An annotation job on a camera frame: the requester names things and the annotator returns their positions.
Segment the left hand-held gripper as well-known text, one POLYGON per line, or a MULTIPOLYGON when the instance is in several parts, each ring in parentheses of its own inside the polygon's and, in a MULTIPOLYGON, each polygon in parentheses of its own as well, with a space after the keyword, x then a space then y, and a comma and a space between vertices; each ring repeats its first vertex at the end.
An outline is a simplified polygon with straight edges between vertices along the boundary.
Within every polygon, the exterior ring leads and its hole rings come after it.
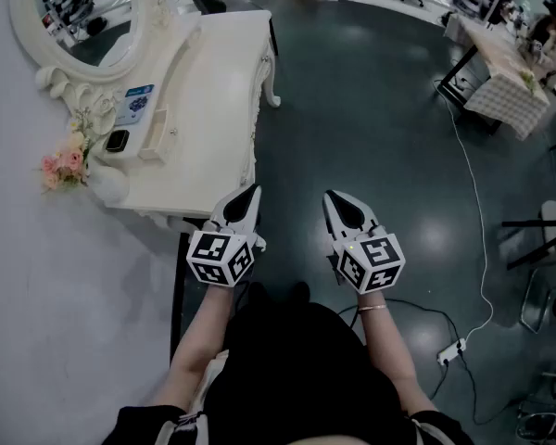
POLYGON ((186 260, 199 282, 234 287, 253 266, 253 249, 265 250, 257 232, 261 193, 258 184, 234 190, 216 205, 203 229, 194 232, 186 260))

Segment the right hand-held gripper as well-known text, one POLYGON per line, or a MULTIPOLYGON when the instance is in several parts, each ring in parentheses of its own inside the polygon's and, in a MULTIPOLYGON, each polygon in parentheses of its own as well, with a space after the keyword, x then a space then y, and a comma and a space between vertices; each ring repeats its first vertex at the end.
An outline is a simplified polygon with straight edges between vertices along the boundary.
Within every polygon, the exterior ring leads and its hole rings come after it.
POLYGON ((368 205, 344 192, 327 190, 322 199, 333 253, 328 257, 339 285, 350 285, 357 294, 393 286, 406 263, 394 234, 375 223, 368 205))

